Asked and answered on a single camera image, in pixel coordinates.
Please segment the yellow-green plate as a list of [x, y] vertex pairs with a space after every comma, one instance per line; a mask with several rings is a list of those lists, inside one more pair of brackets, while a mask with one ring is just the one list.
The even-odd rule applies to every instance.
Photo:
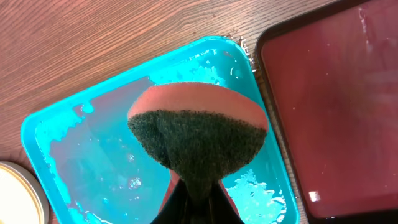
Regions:
[[13, 162], [1, 162], [1, 224], [48, 224], [49, 203], [38, 180]]

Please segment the orange black sponge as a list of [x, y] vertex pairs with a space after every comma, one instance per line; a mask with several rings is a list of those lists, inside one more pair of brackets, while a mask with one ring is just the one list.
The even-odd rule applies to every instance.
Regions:
[[163, 208], [179, 180], [188, 192], [188, 223], [212, 223], [209, 196], [249, 164], [268, 133], [264, 110], [244, 95], [207, 83], [148, 88], [131, 106], [127, 125], [146, 153], [172, 176]]

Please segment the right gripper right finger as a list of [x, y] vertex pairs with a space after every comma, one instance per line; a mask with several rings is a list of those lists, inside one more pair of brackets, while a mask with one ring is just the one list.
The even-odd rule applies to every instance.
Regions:
[[234, 211], [219, 183], [214, 183], [209, 196], [211, 222], [213, 224], [244, 224]]

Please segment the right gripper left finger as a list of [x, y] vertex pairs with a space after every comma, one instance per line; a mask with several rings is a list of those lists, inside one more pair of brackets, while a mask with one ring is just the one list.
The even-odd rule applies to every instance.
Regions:
[[185, 183], [179, 180], [167, 202], [151, 224], [186, 224], [188, 192]]

